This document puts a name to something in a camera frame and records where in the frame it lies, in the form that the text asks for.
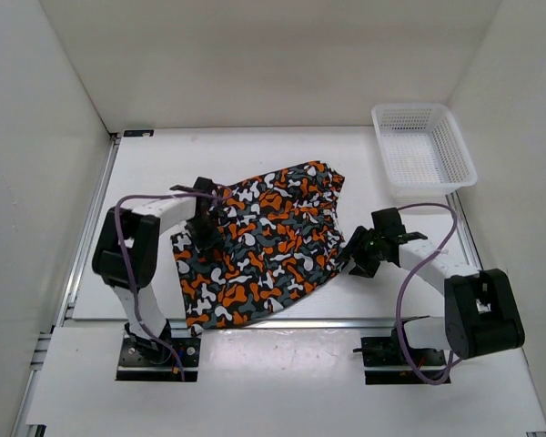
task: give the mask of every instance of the metal frame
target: metal frame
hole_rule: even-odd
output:
[[[76,292],[79,288],[81,277],[83,276],[83,270],[85,269],[87,256],[91,247],[91,240],[93,239],[97,221],[99,219],[99,213],[103,206],[103,200],[106,196],[107,185],[109,184],[109,179],[111,178],[111,172],[116,162],[116,155],[119,149],[119,143],[121,142],[121,137],[119,135],[113,135],[111,140],[111,148],[109,149],[103,170],[99,175],[99,182],[97,184],[96,192],[91,199],[87,219],[85,225],[83,226],[83,232],[81,233],[81,239],[79,240],[75,259],[73,261],[73,267],[71,268],[68,280],[66,282],[63,301],[61,302],[59,311],[56,314],[54,326],[63,326],[63,323],[65,322],[66,310],[69,304],[74,303],[76,300]]]

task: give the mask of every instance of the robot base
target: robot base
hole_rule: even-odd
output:
[[[363,337],[362,352],[366,385],[407,385],[423,384],[412,372],[391,337]],[[429,378],[437,378],[445,367],[445,354],[434,349],[412,350],[413,360]]]
[[[196,382],[200,358],[200,339],[175,338],[171,342],[172,347],[179,353],[180,360],[182,360],[185,382]],[[182,382],[181,372],[173,366],[173,358],[168,358],[163,363],[156,363],[143,357],[134,348],[131,339],[125,337],[119,352],[116,381]]]

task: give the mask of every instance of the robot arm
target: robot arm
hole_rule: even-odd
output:
[[[374,277],[381,261],[413,270],[436,251],[424,235],[406,232],[396,208],[372,218],[375,228],[358,227],[342,254],[356,263],[350,274]],[[523,344],[520,315],[502,271],[478,270],[441,252],[417,275],[444,297],[445,317],[403,321],[410,348],[448,350],[468,359]],[[489,310],[480,311],[478,303]]]
[[[167,353],[155,339],[166,342],[171,339],[169,323],[157,306],[151,282],[156,273],[159,237],[185,221],[200,250],[217,247],[222,238],[208,215],[210,199],[175,197],[190,192],[209,194],[212,188],[210,179],[198,178],[193,188],[172,187],[161,199],[120,210],[121,228],[136,279],[136,295],[130,289],[118,243],[115,207],[106,214],[93,257],[93,271],[121,301],[128,319],[126,332],[135,348],[153,361],[162,361]]]

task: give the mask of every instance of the white table surface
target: white table surface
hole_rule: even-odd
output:
[[[198,382],[115,381],[121,327],[59,328],[27,417],[46,437],[525,437],[546,431],[521,351],[452,383],[367,386],[355,330],[202,335]]]
[[[164,194],[176,184],[191,186],[198,176],[228,185],[309,160],[325,161],[346,178],[338,203],[339,224],[346,239],[356,226],[371,226],[372,211],[395,205],[388,192],[372,127],[156,130],[153,137],[121,140],[95,236],[99,235],[106,211],[124,195]],[[420,231],[435,243],[445,236],[451,223],[449,213],[443,210],[409,211],[402,216],[408,231]],[[153,285],[164,314],[170,319],[184,319],[170,234],[167,232],[160,239]],[[457,236],[448,249],[452,256],[465,260]],[[90,254],[73,318],[124,319],[125,313],[115,294],[91,270],[91,258]],[[374,279],[338,275],[271,319],[391,318],[405,274],[384,263]],[[421,279],[414,279],[405,298],[403,315],[424,314],[442,315],[443,299]]]

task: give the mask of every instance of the camouflage print fabric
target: camouflage print fabric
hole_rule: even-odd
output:
[[[224,237],[213,261],[187,230],[172,237],[193,335],[282,310],[338,274],[336,205],[344,178],[318,161],[243,180],[210,215]]]

